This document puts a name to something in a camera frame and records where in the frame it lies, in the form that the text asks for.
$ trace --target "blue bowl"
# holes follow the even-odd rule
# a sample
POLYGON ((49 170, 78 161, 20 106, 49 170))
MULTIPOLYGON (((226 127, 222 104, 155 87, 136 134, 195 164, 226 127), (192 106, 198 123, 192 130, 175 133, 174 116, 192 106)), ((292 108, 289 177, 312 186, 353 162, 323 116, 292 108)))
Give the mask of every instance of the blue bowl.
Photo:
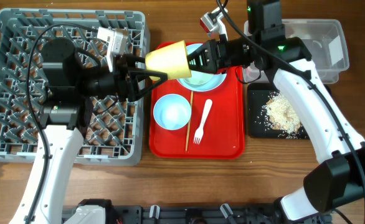
POLYGON ((191 119, 191 105, 180 95, 164 95, 155 103, 153 118, 166 130, 180 129, 191 119))

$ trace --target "plastic crate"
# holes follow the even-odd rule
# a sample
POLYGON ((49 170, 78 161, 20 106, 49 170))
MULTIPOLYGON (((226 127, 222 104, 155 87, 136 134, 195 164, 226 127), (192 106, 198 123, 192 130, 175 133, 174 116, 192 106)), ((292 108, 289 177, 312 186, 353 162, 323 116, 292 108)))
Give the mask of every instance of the plastic crate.
MULTIPOLYGON (((149 51, 149 29, 142 12, 92 11, 68 9, 2 9, 0 11, 0 162, 33 162, 37 148, 37 130, 27 111, 25 77, 27 58, 34 39, 45 28, 60 22, 73 22, 89 27, 121 28, 129 32, 126 53, 145 56, 149 51)), ((91 32, 74 27, 56 27, 39 42, 66 37, 75 46, 95 54, 106 65, 107 44, 91 32)), ((92 59, 80 55, 87 66, 92 59)), ((42 71, 42 57, 36 50, 33 77, 30 82, 33 107, 38 109, 47 84, 42 71)), ((133 166, 141 160, 143 138, 143 100, 117 103, 106 113, 114 96, 104 100, 92 97, 94 113, 84 145, 76 163, 133 166)))
MULTIPOLYGON (((343 29, 336 19, 283 19, 286 37, 299 37, 313 56, 318 75, 325 84, 339 80, 339 73, 349 68, 349 54, 343 29)), ((244 31, 249 34, 248 21, 244 31)), ((258 77, 258 69, 252 63, 244 69, 244 80, 258 77)), ((256 82, 268 82, 264 72, 256 82)))

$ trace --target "red tray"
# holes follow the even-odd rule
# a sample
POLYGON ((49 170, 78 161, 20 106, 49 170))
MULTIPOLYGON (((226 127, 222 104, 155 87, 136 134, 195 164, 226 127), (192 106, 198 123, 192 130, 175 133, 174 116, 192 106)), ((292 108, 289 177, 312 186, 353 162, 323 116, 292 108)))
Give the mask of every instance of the red tray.
MULTIPOLYGON (((159 48, 173 44, 165 42, 159 48)), ((242 78, 242 69, 237 69, 242 78)), ((235 67, 219 87, 207 92, 194 92, 188 150, 185 151, 187 125, 175 131, 161 128, 153 118, 153 107, 162 96, 175 93, 188 102, 191 91, 177 80, 169 80, 152 91, 149 147, 158 157, 183 159, 236 159, 245 149, 244 109, 242 84, 235 77, 235 67), (204 126, 201 143, 194 144, 194 135, 202 118, 205 101, 213 101, 204 126)))

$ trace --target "fork handle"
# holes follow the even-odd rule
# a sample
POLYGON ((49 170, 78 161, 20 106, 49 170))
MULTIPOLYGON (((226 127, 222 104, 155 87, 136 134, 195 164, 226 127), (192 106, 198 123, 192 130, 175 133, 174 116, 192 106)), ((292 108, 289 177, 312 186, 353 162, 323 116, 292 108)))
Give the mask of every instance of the fork handle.
POLYGON ((205 102, 205 107, 203 108, 201 126, 205 125, 207 116, 209 115, 210 109, 212 108, 213 101, 211 99, 207 99, 205 102))

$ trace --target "wooden tabletop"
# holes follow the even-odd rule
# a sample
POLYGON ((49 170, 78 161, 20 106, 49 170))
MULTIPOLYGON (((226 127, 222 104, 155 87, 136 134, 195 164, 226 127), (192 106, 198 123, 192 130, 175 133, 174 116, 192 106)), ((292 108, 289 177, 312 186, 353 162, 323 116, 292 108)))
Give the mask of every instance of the wooden tabletop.
MULTIPOLYGON (((230 15, 241 29, 247 20, 245 1, 231 0, 230 15)), ((199 18, 215 1, 0 0, 4 7, 113 9, 142 11, 151 32, 151 50, 165 41, 207 40, 199 18)), ((350 68, 331 85, 343 114, 365 137, 365 1, 282 0, 283 18, 337 19, 346 37, 350 68)), ((238 35, 228 26, 230 39, 238 35)), ((302 186, 317 165, 310 141, 246 137, 245 152, 234 161, 160 159, 148 146, 149 104, 145 107, 142 160, 136 167, 74 165, 65 206, 85 198, 109 198, 115 205, 186 206, 228 202, 272 202, 302 186)), ((32 164, 0 163, 0 223, 8 223, 22 198, 32 164)), ((341 210, 353 223, 363 221, 363 201, 341 210)), ((339 217, 335 223, 344 223, 339 217)))

